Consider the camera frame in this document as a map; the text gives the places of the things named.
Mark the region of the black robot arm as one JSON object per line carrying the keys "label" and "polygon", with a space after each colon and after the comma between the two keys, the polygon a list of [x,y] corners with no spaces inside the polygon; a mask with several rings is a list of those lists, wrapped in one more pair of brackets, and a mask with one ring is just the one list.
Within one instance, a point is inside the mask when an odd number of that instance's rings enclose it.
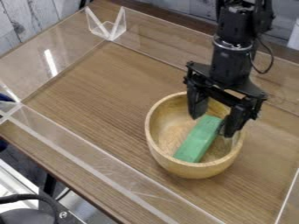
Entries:
{"label": "black robot arm", "polygon": [[258,118],[268,93],[254,84],[250,73],[262,34],[273,28],[273,0],[217,0],[218,31],[209,65],[190,61],[183,83],[187,86],[189,112],[199,118],[217,100],[230,107],[220,132],[232,138],[249,120]]}

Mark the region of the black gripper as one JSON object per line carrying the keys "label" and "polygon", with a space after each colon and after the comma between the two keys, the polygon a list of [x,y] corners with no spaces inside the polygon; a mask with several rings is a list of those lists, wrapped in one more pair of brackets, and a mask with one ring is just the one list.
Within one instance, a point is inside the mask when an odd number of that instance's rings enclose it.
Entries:
{"label": "black gripper", "polygon": [[232,45],[214,40],[212,64],[190,61],[183,83],[187,86],[189,112],[198,119],[209,109],[210,98],[232,108],[225,121],[225,137],[234,137],[249,119],[257,119],[268,94],[253,83],[250,72],[258,69],[254,59],[258,42]]}

